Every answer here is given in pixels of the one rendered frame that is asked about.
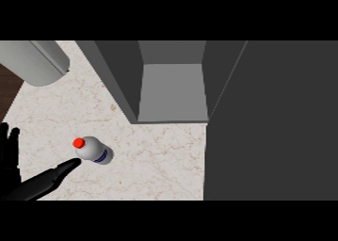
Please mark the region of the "grey open cabinet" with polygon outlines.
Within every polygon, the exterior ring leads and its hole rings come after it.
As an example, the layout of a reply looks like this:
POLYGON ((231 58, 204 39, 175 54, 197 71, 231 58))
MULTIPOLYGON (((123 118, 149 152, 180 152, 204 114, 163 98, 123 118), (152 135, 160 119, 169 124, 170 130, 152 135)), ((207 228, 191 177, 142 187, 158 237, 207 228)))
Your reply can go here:
POLYGON ((80 40, 77 44, 130 123, 208 122, 247 42, 80 40))

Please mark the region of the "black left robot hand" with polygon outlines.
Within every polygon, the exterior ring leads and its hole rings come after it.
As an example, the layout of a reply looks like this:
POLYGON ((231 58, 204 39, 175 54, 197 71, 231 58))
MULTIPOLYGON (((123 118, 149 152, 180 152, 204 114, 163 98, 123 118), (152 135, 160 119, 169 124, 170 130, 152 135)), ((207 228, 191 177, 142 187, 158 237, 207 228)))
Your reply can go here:
POLYGON ((54 192, 64 178, 82 164, 80 158, 64 161, 27 181, 21 181, 18 167, 20 129, 0 123, 0 201, 36 201, 54 192))

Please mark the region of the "pale grey cylindrical appliance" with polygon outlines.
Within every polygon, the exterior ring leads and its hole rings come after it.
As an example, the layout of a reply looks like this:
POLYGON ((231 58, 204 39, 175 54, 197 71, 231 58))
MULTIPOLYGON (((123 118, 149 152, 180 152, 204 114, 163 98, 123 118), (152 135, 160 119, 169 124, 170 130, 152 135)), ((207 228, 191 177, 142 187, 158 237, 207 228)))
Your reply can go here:
POLYGON ((34 87, 68 73, 70 58, 54 40, 0 40, 0 64, 34 87))

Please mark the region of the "white bottle with red cap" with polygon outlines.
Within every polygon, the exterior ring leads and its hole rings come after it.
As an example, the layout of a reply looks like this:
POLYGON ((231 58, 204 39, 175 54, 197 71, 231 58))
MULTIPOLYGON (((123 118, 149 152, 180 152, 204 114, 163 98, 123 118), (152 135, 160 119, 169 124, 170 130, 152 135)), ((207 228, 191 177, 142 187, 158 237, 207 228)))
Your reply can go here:
POLYGON ((76 154, 83 160, 107 165, 113 160, 113 149, 96 137, 77 137, 73 141, 76 154))

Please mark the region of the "dark grey cabinet door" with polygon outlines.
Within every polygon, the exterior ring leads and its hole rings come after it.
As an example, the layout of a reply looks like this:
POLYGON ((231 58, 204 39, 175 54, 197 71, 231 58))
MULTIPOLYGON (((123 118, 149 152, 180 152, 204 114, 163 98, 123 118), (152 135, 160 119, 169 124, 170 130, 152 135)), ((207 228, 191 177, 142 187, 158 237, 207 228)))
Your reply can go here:
POLYGON ((208 200, 338 200, 338 41, 247 43, 205 137, 208 200))

